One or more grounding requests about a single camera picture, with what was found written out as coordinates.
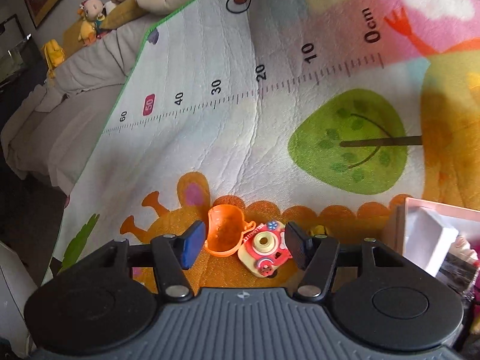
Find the orange toy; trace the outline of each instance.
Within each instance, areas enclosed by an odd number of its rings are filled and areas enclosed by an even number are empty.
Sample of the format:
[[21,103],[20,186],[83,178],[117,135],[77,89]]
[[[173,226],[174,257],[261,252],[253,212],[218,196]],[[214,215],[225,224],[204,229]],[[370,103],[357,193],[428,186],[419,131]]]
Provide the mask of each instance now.
[[243,237],[256,227],[245,221],[243,211],[231,204],[219,204],[208,211],[205,250],[215,257],[229,257],[242,244]]

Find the gray ribbed plate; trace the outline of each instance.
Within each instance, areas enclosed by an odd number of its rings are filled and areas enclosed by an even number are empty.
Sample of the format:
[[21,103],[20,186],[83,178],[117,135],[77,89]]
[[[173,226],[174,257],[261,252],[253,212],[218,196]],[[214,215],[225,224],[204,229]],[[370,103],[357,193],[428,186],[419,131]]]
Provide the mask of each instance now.
[[111,352],[80,358],[40,349],[32,359],[458,360],[460,357],[445,347],[409,355],[364,348],[337,330],[321,306],[299,303],[282,288],[203,288],[189,302],[165,306],[148,331]]

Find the giraffe ear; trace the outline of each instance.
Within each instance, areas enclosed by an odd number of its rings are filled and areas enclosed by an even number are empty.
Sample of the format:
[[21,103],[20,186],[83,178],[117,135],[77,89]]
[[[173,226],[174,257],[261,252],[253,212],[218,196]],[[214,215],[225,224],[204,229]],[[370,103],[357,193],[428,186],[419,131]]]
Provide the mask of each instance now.
[[199,172],[184,174],[177,184],[178,201],[182,207],[210,208],[210,188],[205,176]]

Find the purple inner ear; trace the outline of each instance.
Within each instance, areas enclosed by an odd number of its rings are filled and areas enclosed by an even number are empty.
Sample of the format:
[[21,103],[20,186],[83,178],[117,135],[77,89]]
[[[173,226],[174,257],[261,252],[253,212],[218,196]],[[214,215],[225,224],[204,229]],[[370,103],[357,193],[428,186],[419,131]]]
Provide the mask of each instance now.
[[201,206],[205,203],[204,195],[198,184],[190,183],[184,191],[185,204],[187,206]]

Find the pink number label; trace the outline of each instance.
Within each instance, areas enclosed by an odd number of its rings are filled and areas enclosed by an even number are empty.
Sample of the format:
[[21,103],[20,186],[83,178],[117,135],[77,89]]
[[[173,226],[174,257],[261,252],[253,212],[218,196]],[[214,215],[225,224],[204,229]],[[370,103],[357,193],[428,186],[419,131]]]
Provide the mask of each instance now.
[[151,94],[145,98],[145,104],[143,105],[143,116],[148,116],[153,111],[153,104],[155,102],[155,95]]

